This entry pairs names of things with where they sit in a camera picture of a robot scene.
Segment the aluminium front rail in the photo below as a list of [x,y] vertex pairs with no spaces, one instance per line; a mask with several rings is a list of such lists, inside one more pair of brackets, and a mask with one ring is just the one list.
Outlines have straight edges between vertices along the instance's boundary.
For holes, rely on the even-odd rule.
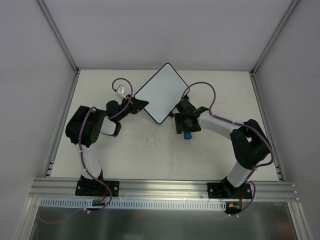
[[[74,198],[76,178],[35,178],[30,197]],[[258,202],[299,202],[295,185],[283,181],[256,181],[255,200]],[[206,181],[120,179],[118,197],[133,200],[208,200]]]

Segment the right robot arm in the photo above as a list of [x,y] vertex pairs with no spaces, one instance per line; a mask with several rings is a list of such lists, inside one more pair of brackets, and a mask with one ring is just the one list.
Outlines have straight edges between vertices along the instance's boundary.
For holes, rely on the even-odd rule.
[[214,115],[207,107],[196,108],[187,98],[182,99],[175,107],[178,111],[174,115],[177,134],[183,133],[186,136],[204,129],[231,141],[236,163],[214,191],[235,198],[241,193],[242,187],[258,167],[258,163],[267,155],[273,154],[260,125],[254,119],[234,122]]

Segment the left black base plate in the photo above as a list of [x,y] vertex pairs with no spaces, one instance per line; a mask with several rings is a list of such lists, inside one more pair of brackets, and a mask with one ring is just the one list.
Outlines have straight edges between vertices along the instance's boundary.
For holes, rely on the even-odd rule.
[[[103,181],[109,188],[112,197],[119,196],[120,182],[114,180]],[[80,178],[77,181],[75,195],[81,197],[101,197],[107,188],[94,179]]]

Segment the left aluminium corner post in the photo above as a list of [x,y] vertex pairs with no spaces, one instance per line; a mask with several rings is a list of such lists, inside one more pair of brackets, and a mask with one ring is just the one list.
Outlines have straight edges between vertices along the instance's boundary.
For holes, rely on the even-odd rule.
[[55,39],[57,40],[60,48],[62,49],[63,54],[65,55],[69,65],[71,66],[72,70],[74,73],[78,73],[79,68],[74,60],[74,58],[71,55],[71,52],[69,51],[69,48],[67,47],[67,44],[65,42],[65,40],[63,39],[63,36],[57,26],[57,24],[55,23],[55,20],[46,4],[46,2],[44,0],[35,0],[35,2],[37,3],[37,5],[40,8],[40,11],[42,12],[46,22],[49,25],[49,28],[51,29]]

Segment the aluminium rail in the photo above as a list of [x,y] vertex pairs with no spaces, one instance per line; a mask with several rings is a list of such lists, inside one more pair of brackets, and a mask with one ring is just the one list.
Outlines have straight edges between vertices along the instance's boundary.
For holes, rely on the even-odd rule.
[[[30,197],[74,198],[76,178],[35,178]],[[295,185],[283,181],[256,181],[255,200],[258,202],[299,202]],[[133,200],[208,200],[206,181],[120,179],[118,197]]]
[[282,182],[285,182],[286,181],[286,175],[285,175],[285,173],[283,171],[283,165],[282,165],[281,158],[280,158],[278,150],[277,150],[277,145],[276,145],[275,140],[274,140],[274,136],[273,136],[273,133],[272,133],[272,128],[271,128],[271,125],[270,125],[270,120],[268,118],[267,111],[266,111],[266,108],[265,108],[265,105],[264,105],[264,101],[263,101],[262,95],[261,95],[260,90],[259,90],[258,82],[257,82],[257,80],[255,78],[255,75],[252,72],[249,72],[249,76],[250,76],[250,80],[251,80],[251,84],[252,84],[252,87],[253,87],[253,91],[254,91],[254,94],[255,94],[255,97],[256,97],[256,100],[257,100],[257,104],[258,104],[258,107],[259,107],[260,115],[261,115],[263,126],[264,126],[264,129],[265,129],[265,134],[266,134],[266,136],[268,138],[268,141],[269,141],[269,143],[270,143],[270,145],[272,147],[272,150],[274,152],[274,165],[275,165],[276,170],[278,170],[279,180],[282,181]]
[[79,75],[80,75],[80,70],[78,70],[75,73],[75,75],[74,75],[74,77],[72,79],[70,88],[69,88],[69,90],[67,92],[67,98],[66,98],[66,100],[64,102],[64,105],[63,105],[63,108],[62,108],[62,113],[61,113],[61,116],[60,116],[59,121],[58,121],[57,129],[55,131],[54,138],[53,138],[53,141],[52,141],[52,144],[51,144],[48,156],[47,156],[46,164],[45,164],[45,166],[43,168],[43,173],[41,175],[41,177],[43,177],[43,178],[46,178],[48,176],[48,172],[50,170],[51,162],[54,162],[54,160],[55,160],[55,156],[57,154],[57,150],[58,150],[58,147],[59,147],[59,144],[60,144],[61,136],[62,136],[63,131],[64,131],[65,122],[66,122],[66,119],[67,119],[67,116],[68,116],[68,112],[69,112],[69,109],[70,109],[70,106],[71,106],[72,98],[74,96],[74,92],[75,92],[75,89],[76,89],[76,86],[77,86],[77,83],[78,83]]

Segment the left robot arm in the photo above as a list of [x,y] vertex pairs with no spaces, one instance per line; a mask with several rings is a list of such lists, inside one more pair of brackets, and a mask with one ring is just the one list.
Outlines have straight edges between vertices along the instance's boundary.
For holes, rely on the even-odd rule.
[[122,128],[121,120],[139,113],[148,104],[146,100],[123,95],[120,103],[107,102],[105,110],[81,105],[67,123],[65,135],[76,147],[83,169],[80,182],[87,184],[93,195],[101,194],[105,188],[96,148],[99,136],[116,137]]

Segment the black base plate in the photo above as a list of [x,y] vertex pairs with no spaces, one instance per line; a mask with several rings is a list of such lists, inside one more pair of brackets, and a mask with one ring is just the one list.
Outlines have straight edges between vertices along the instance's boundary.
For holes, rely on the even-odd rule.
[[[114,180],[103,181],[109,188],[112,197],[119,196],[120,182]],[[75,195],[81,197],[101,197],[107,188],[94,179],[80,178],[77,181]]]
[[245,200],[251,200],[253,197],[249,183],[234,187],[227,182],[208,182],[206,186],[209,199],[240,199],[242,197]]

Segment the right aluminium corner post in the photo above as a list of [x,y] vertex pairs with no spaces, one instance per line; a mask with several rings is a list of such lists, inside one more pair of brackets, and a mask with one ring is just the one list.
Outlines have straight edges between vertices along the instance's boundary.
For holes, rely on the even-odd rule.
[[286,8],[284,14],[282,15],[281,19],[279,20],[278,24],[276,25],[274,31],[272,32],[269,40],[267,41],[265,47],[263,48],[262,53],[258,57],[254,67],[250,71],[252,75],[255,75],[258,69],[260,68],[261,64],[263,63],[264,59],[266,58],[267,54],[271,50],[272,46],[276,42],[278,36],[282,32],[283,28],[289,21],[290,17],[292,16],[293,12],[299,5],[300,0],[291,0],[288,7]]

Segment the aluminium corner post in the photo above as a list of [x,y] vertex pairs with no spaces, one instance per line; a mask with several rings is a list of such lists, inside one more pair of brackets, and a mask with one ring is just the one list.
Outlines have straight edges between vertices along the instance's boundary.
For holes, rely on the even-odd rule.
[[51,29],[55,39],[57,40],[60,48],[62,49],[63,54],[65,55],[69,65],[71,66],[72,70],[74,73],[78,73],[79,68],[74,60],[74,58],[71,55],[71,52],[69,51],[69,48],[67,47],[67,44],[65,42],[65,40],[63,39],[63,36],[57,26],[57,24],[55,23],[55,20],[46,4],[46,2],[44,0],[35,0],[35,2],[37,3],[37,5],[40,8],[40,11],[42,12],[46,22],[49,25],[49,28]]
[[291,0],[288,7],[286,8],[284,14],[282,15],[281,19],[279,20],[278,24],[276,25],[274,31],[272,32],[269,40],[267,41],[265,47],[263,48],[262,53],[258,57],[254,67],[250,71],[252,75],[255,75],[258,69],[260,68],[261,64],[263,63],[264,59],[266,58],[267,54],[271,50],[272,46],[276,42],[278,36],[282,32],[283,28],[289,21],[290,17],[292,16],[293,12],[299,5],[300,0]]

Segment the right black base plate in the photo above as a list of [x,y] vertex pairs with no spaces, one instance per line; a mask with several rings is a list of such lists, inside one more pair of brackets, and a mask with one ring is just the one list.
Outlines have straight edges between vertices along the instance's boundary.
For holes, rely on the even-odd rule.
[[234,187],[227,182],[208,182],[206,186],[209,199],[240,199],[242,197],[245,200],[251,200],[253,197],[249,183]]

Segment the right side aluminium rail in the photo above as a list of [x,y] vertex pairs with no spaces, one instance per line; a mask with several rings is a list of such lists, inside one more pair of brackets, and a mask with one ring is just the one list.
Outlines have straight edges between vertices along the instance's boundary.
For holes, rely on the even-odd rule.
[[270,143],[270,145],[272,147],[272,150],[274,152],[274,165],[275,165],[276,170],[278,170],[279,180],[282,181],[282,182],[285,182],[286,181],[286,175],[285,175],[285,173],[283,171],[283,165],[282,165],[281,158],[280,158],[278,150],[277,150],[277,145],[276,145],[275,140],[274,140],[274,136],[273,136],[273,133],[272,133],[272,128],[271,128],[271,125],[270,125],[270,120],[268,118],[267,111],[266,111],[266,108],[265,108],[265,105],[264,105],[264,101],[263,101],[262,95],[261,95],[260,90],[259,90],[258,82],[257,82],[257,80],[255,78],[255,75],[252,72],[249,72],[249,76],[250,76],[250,80],[251,80],[251,84],[252,84],[252,87],[253,87],[253,91],[254,91],[254,94],[255,94],[255,97],[256,97],[256,100],[257,100],[257,104],[258,104],[258,107],[259,107],[260,115],[261,115],[263,126],[264,126],[264,129],[265,129],[265,134],[266,134],[266,136],[268,138],[268,141],[269,141],[269,143]]

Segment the left side aluminium rail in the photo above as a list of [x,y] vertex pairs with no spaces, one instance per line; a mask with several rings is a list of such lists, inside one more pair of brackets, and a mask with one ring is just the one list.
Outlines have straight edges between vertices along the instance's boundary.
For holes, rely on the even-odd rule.
[[78,83],[79,75],[80,75],[80,70],[78,70],[75,73],[75,75],[74,75],[74,77],[72,79],[70,88],[69,88],[69,90],[67,92],[67,98],[66,98],[66,100],[64,102],[64,105],[63,105],[63,108],[62,108],[62,113],[61,113],[61,116],[60,116],[59,121],[58,121],[57,129],[55,131],[54,138],[53,138],[53,141],[52,141],[52,144],[51,144],[48,156],[47,156],[46,164],[45,164],[45,166],[43,168],[43,173],[41,175],[41,177],[43,177],[43,178],[46,178],[48,176],[48,172],[50,170],[51,162],[54,162],[54,160],[55,160],[55,156],[57,154],[57,150],[58,150],[58,147],[59,147],[59,144],[60,144],[61,136],[62,136],[63,131],[64,131],[65,122],[66,122],[66,119],[67,119],[67,116],[68,116],[68,112],[69,112],[69,109],[70,109],[70,106],[71,106],[72,98],[74,96],[74,92],[75,92],[75,89],[76,89],[76,86],[77,86],[77,83]]

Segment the small black-framed whiteboard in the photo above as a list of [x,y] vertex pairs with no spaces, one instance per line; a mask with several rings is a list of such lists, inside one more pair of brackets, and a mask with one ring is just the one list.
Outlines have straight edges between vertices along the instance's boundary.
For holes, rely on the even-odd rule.
[[187,88],[187,83],[167,62],[135,94],[149,102],[144,110],[157,124],[162,124]]

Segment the blue bone-shaped eraser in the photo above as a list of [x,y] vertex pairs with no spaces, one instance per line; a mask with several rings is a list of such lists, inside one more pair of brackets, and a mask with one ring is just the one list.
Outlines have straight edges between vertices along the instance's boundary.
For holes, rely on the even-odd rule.
[[190,132],[185,132],[183,137],[185,140],[191,140],[193,136]]

